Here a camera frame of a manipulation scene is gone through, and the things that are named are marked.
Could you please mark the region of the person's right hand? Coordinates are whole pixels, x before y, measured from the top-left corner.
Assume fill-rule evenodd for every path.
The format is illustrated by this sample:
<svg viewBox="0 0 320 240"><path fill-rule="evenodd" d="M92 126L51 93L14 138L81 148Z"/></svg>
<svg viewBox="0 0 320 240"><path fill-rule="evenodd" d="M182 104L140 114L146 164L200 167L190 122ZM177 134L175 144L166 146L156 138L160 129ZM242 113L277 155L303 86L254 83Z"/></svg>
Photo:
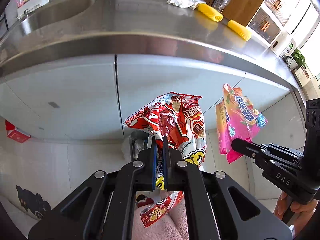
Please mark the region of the person's right hand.
<svg viewBox="0 0 320 240"><path fill-rule="evenodd" d="M287 194L284 191L282 191L281 195L277 200L276 207L273 212L273 214L276 217L278 217L280 220L282 220L283 215L287 210L286 199L287 199ZM294 236L297 236L303 230L303 228L309 222L309 220L311 219L313 214L316 212L316 209L318 207L319 207L319 201L316 199L313 199L310 203L306 205L299 204L296 201L292 202L290 209L294 213L298 214L298 217L293 221Z"/></svg>

